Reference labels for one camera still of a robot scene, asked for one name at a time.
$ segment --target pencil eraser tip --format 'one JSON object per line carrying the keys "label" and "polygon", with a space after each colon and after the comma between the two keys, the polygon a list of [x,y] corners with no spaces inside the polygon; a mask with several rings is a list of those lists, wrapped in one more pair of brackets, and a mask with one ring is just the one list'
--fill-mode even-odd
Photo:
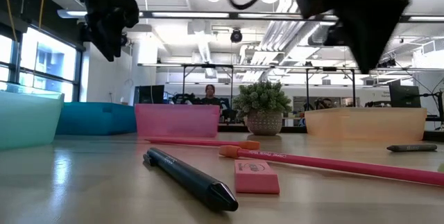
{"label": "pencil eraser tip", "polygon": [[219,148],[219,155],[223,155],[225,157],[238,158],[237,151],[240,149],[238,146],[221,146]]}
{"label": "pencil eraser tip", "polygon": [[239,147],[248,150],[258,150],[261,144],[258,141],[241,141]]}
{"label": "pencil eraser tip", "polygon": [[235,160],[234,187],[237,193],[280,192],[278,175],[262,160]]}

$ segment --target potted plant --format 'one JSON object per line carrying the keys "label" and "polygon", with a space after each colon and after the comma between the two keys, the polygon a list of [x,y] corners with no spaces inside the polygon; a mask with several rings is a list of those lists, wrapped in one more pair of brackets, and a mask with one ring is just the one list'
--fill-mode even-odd
{"label": "potted plant", "polygon": [[291,100],[281,88],[280,83],[269,81],[239,86],[233,109],[239,117],[247,116],[248,130],[254,135],[276,135],[282,128],[282,113],[291,111]]}

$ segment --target orange bin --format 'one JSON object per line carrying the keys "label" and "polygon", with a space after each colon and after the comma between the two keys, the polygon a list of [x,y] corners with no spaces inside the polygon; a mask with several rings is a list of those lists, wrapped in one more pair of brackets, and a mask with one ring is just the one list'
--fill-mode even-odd
{"label": "orange bin", "polygon": [[309,135],[333,139],[420,141],[425,108],[345,107],[305,112]]}

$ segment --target office room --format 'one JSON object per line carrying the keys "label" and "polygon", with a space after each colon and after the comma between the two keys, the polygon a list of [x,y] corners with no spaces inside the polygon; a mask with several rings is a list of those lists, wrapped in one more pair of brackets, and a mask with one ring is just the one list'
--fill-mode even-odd
{"label": "office room", "polygon": [[442,0],[0,0],[0,223],[442,223]]}

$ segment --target translucent container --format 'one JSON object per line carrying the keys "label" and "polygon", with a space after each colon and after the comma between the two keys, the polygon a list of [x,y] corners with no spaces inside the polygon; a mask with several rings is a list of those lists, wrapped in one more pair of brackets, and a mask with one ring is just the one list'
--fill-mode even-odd
{"label": "translucent container", "polygon": [[333,139],[420,141],[425,108],[334,108],[305,112],[309,135]]}
{"label": "translucent container", "polygon": [[136,132],[133,106],[116,103],[65,103],[57,135],[119,135]]}
{"label": "translucent container", "polygon": [[0,82],[0,150],[50,144],[63,94]]}
{"label": "translucent container", "polygon": [[136,104],[140,137],[215,137],[217,105]]}

